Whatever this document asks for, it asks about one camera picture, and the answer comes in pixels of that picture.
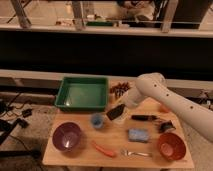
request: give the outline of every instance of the maroon bowl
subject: maroon bowl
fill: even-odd
[[[180,160],[186,154],[186,146],[183,140],[174,133],[162,134],[157,142],[157,148],[167,160]]]
[[[61,124],[53,133],[53,145],[62,152],[71,151],[81,139],[81,129],[74,122]]]

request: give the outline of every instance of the sponge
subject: sponge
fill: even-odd
[[[149,134],[146,129],[129,129],[128,130],[129,141],[147,143],[149,140]]]

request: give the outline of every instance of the blue cup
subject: blue cup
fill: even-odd
[[[93,128],[100,129],[103,126],[103,115],[101,113],[94,113],[90,118],[90,123]]]

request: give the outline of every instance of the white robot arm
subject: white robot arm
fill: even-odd
[[[140,75],[135,82],[135,87],[124,94],[122,101],[126,107],[134,108],[147,97],[165,104],[184,122],[213,142],[213,111],[169,90],[161,74]]]

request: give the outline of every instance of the gray floor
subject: gray floor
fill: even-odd
[[[67,2],[69,1],[34,0],[25,8],[25,12],[33,25],[54,26],[57,20],[72,21],[73,13],[72,10],[70,13],[67,11]],[[116,7],[117,5],[115,2],[94,2],[95,13],[102,17],[114,15],[116,13]],[[9,0],[0,1],[0,24],[6,23],[14,13],[15,11]],[[10,22],[10,24],[17,23],[17,17]],[[206,12],[199,30],[213,30],[212,10],[209,9]]]
[[[53,123],[54,116],[57,109],[53,105],[25,105],[24,109],[33,108],[33,115],[26,118],[30,124],[27,128],[22,129],[19,126],[12,132],[12,136],[21,139],[25,145],[30,148],[40,149],[42,156],[47,144],[47,139],[50,133],[51,125]],[[196,131],[190,128],[185,123],[182,123],[184,133],[188,146],[195,163],[195,169],[177,169],[180,171],[212,171],[213,170],[213,144],[203,139]],[[0,146],[0,150],[23,150],[23,146],[12,137],[8,137],[7,140]],[[42,166],[46,171],[96,171],[98,168],[85,168],[85,167],[58,167],[58,166]],[[0,159],[0,171],[36,171],[40,170],[38,164],[31,157],[16,157],[16,158],[3,158]],[[104,171],[156,171],[156,169],[127,169],[127,168],[104,168]]]

